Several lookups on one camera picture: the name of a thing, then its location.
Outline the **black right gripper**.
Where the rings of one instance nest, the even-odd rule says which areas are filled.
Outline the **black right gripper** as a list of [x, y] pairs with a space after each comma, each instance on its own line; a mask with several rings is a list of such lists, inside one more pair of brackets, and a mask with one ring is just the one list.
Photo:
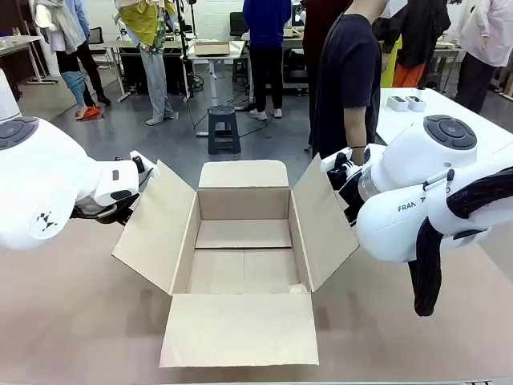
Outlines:
[[363, 206], [363, 199], [358, 191], [361, 175], [362, 172], [357, 171], [351, 177], [347, 177], [347, 171], [342, 168], [327, 172], [333, 190], [345, 202], [346, 207], [343, 211], [350, 226], [356, 224], [357, 215]]

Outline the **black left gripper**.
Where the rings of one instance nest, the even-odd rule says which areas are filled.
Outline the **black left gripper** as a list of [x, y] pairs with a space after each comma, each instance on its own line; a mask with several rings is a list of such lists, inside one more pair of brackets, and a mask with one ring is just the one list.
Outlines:
[[71, 212], [70, 219], [94, 220], [104, 225], [112, 223], [125, 225], [133, 214], [131, 206], [138, 197], [139, 195], [135, 194], [134, 196], [122, 199], [121, 201], [117, 201], [112, 205], [102, 208], [97, 213], [86, 213], [79, 206], [75, 206]]

